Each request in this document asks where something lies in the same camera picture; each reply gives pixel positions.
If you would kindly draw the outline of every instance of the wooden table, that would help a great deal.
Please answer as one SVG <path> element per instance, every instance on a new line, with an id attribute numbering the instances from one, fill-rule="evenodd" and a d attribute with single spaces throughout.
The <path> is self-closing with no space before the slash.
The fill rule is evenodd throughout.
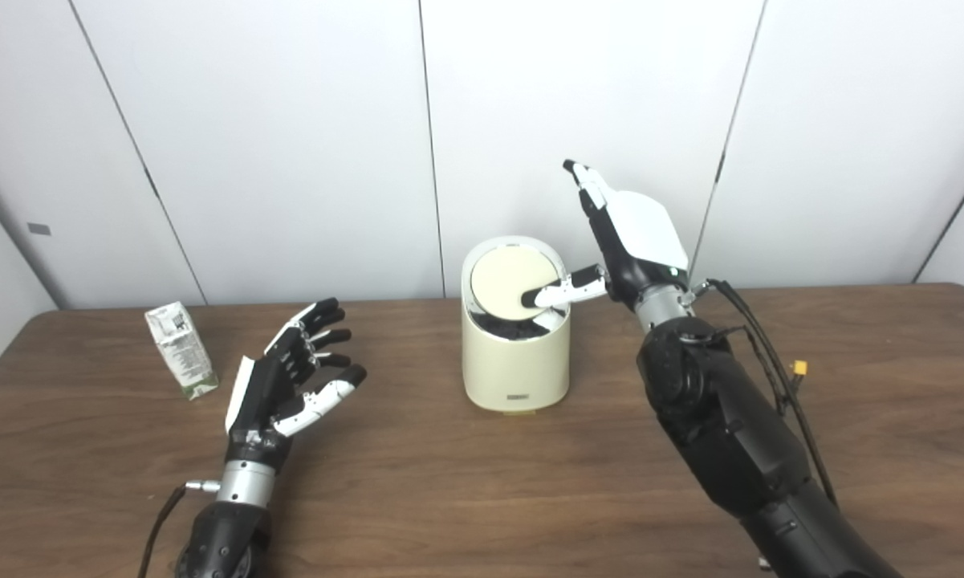
<path id="1" fill-rule="evenodd" d="M 964 577 L 964 289 L 746 292 L 802 399 L 844 512 L 905 576 Z M 134 576 L 181 480 L 221 472 L 239 357 L 298 306 L 195 307 L 225 388 L 178 394 L 137 310 L 56 311 L 0 360 L 0 577 Z M 368 381 L 295 444 L 275 494 L 281 577 L 760 577 L 652 420 L 640 333 L 609 301 L 575 308 L 568 397 L 536 416 L 470 404 L 455 300 L 346 303 Z M 738 316 L 719 296 L 698 310 Z M 743 361 L 759 368 L 743 348 Z M 169 576 L 191 494 L 163 527 Z"/>

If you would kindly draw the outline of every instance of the small trash can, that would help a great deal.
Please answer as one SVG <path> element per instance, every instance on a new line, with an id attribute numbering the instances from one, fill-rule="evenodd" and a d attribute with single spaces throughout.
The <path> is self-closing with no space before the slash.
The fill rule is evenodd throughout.
<path id="1" fill-rule="evenodd" d="M 551 246 L 528 237 L 482 242 L 460 278 L 467 396 L 504 413 L 548 407 L 570 384 L 571 307 L 524 307 L 521 295 L 567 275 Z"/>

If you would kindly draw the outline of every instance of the black robotic finger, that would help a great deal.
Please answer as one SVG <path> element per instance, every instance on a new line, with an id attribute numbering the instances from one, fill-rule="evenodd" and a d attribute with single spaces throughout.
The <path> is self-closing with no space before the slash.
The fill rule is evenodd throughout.
<path id="1" fill-rule="evenodd" d="M 299 312 L 299 318 L 293 319 L 292 321 L 299 321 L 303 323 L 304 326 L 309 326 L 318 317 L 331 314 L 331 312 L 337 310 L 337 308 L 339 308 L 339 300 L 335 299 L 335 297 L 328 297 L 328 299 L 309 304 L 309 306 Z"/>
<path id="2" fill-rule="evenodd" d="M 275 340 L 266 356 L 274 356 L 283 363 L 290 363 L 292 359 L 307 357 L 310 352 L 307 350 L 307 340 L 305 333 L 299 327 L 287 327 L 281 336 Z"/>
<path id="3" fill-rule="evenodd" d="M 333 381 L 346 381 L 346 383 L 349 383 L 356 388 L 357 385 L 360 385 L 361 381 L 364 381 L 367 377 L 368 370 L 364 369 L 363 365 L 354 363 L 354 365 L 350 365 L 346 369 L 343 369 L 342 373 L 339 373 L 339 376 L 337 376 Z"/>
<path id="4" fill-rule="evenodd" d="M 325 329 L 325 327 L 328 325 L 332 325 L 332 323 L 339 323 L 343 319 L 346 319 L 346 311 L 344 311 L 342 307 L 338 307 L 334 311 L 330 311 L 325 315 L 321 315 L 320 317 L 315 317 L 313 320 L 306 322 L 303 325 L 304 329 L 306 329 L 308 333 L 317 333 L 320 332 L 321 329 Z"/>
<path id="5" fill-rule="evenodd" d="M 328 329 L 310 338 L 310 344 L 313 345 L 315 350 L 319 350 L 331 344 L 341 344 L 343 341 L 349 341 L 350 337 L 353 337 L 353 333 L 350 333 L 349 329 Z"/>
<path id="6" fill-rule="evenodd" d="M 349 367 L 353 362 L 348 356 L 340 355 L 338 352 L 317 352 L 314 358 L 323 367 Z"/>

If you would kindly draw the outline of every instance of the robotic hand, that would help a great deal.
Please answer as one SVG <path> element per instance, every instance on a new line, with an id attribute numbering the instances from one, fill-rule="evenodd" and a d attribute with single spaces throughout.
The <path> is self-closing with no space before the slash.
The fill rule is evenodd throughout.
<path id="1" fill-rule="evenodd" d="M 224 475 L 220 482 L 187 484 L 217 498 L 196 516 L 178 557 L 177 578 L 257 575 L 271 538 L 266 506 L 292 436 L 334 409 L 367 376 L 348 357 L 320 351 L 349 340 L 347 329 L 325 329 L 343 318 L 339 301 L 313 303 L 283 325 L 261 359 L 242 359 L 225 418 Z M 323 366 L 346 369 L 317 392 L 298 395 L 297 388 Z"/>
<path id="2" fill-rule="evenodd" d="M 657 420 L 710 500 L 742 524 L 769 564 L 764 568 L 782 578 L 899 578 L 812 479 L 806 451 L 782 419 L 783 404 L 796 411 L 829 489 L 793 388 L 738 293 L 712 279 L 690 291 L 688 257 L 659 202 L 615 191 L 577 162 L 563 167 L 580 188 L 606 267 L 588 267 L 528 291 L 522 304 L 550 307 L 606 292 L 639 318 L 646 337 L 637 361 Z M 710 285 L 746 315 L 753 331 L 739 329 L 750 342 L 756 345 L 756 333 L 767 345 L 785 385 L 785 391 L 775 390 L 776 410 L 732 356 L 727 336 L 736 329 L 717 329 L 691 310 Z"/>

